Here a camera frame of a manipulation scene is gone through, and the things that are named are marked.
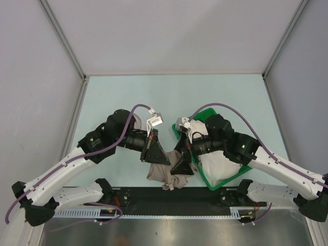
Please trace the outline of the beige bra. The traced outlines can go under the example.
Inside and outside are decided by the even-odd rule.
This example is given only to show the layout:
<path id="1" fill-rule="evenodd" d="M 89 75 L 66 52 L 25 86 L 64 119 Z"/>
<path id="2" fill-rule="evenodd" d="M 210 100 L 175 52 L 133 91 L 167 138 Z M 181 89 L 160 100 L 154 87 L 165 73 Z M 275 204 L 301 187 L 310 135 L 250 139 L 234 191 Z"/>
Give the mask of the beige bra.
<path id="1" fill-rule="evenodd" d="M 192 175 L 178 174 L 172 175 L 171 170 L 178 163 L 181 154 L 173 150 L 166 153 L 170 161 L 170 166 L 152 163 L 149 168 L 147 180 L 158 181 L 162 183 L 163 190 L 174 190 L 175 188 L 181 189 L 188 184 L 188 178 L 195 175 L 198 170 L 194 164 L 191 165 Z"/>

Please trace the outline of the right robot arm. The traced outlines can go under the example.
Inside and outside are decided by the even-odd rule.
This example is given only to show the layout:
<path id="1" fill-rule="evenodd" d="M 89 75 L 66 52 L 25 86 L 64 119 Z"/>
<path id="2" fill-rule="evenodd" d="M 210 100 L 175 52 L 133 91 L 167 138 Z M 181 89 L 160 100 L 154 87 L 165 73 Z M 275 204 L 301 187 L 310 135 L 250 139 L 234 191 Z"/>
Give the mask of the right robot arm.
<path id="1" fill-rule="evenodd" d="M 242 180 L 236 193 L 241 205 L 263 201 L 292 206 L 311 220 L 326 221 L 327 176 L 283 159 L 260 140 L 235 132 L 231 123 L 219 114 L 204 122 L 180 117 L 176 121 L 176 130 L 185 139 L 186 148 L 196 163 L 204 163 L 204 158 L 211 153 L 220 153 L 229 163 L 260 170 L 283 183 L 277 186 Z"/>

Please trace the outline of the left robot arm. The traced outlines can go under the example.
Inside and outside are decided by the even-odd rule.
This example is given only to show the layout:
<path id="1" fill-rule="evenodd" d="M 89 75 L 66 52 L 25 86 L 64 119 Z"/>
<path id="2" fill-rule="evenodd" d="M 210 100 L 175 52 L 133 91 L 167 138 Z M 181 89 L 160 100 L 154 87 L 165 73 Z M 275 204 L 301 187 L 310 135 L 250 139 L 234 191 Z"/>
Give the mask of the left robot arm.
<path id="1" fill-rule="evenodd" d="M 133 111 L 116 110 L 50 170 L 28 183 L 18 181 L 13 184 L 12 191 L 25 214 L 25 221 L 36 227 L 69 207 L 109 204 L 113 200 L 113 189 L 104 178 L 84 187 L 66 189 L 64 186 L 81 172 L 114 155 L 117 147 L 140 152 L 142 162 L 170 165 L 155 129 L 163 122 L 162 116 L 153 109 L 149 109 L 149 113 L 146 129 L 141 130 L 135 128 Z"/>

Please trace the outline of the white mesh laundry bag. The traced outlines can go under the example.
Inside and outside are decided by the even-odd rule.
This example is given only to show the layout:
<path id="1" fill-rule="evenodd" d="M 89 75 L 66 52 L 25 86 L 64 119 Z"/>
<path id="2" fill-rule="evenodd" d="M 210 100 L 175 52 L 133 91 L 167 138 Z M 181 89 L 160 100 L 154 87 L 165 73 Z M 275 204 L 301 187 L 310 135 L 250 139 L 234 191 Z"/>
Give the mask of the white mesh laundry bag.
<path id="1" fill-rule="evenodd" d="M 134 130 L 141 130 L 142 120 L 137 114 L 135 114 L 135 113 L 133 114 L 132 121 L 133 121 L 133 129 Z"/>

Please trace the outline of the dark red bra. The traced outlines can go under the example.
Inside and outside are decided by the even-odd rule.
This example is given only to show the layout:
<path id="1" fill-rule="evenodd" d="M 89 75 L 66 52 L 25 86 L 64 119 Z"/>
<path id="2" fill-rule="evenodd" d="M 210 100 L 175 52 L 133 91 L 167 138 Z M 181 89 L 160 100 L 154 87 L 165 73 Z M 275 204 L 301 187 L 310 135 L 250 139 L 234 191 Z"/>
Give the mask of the dark red bra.
<path id="1" fill-rule="evenodd" d="M 135 129 L 135 123 L 136 123 L 136 119 L 133 116 L 129 123 L 129 129 L 132 129 L 132 130 Z"/>

